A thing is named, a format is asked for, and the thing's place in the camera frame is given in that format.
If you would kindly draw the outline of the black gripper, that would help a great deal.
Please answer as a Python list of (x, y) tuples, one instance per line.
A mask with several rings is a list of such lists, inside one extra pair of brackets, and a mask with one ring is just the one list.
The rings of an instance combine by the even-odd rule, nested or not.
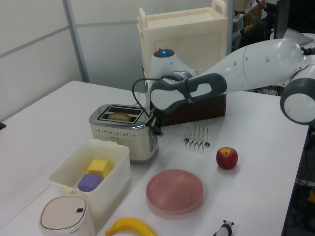
[(162, 125), (164, 123), (164, 112), (154, 111), (154, 117), (152, 118), (150, 127), (156, 131), (157, 136), (163, 136)]

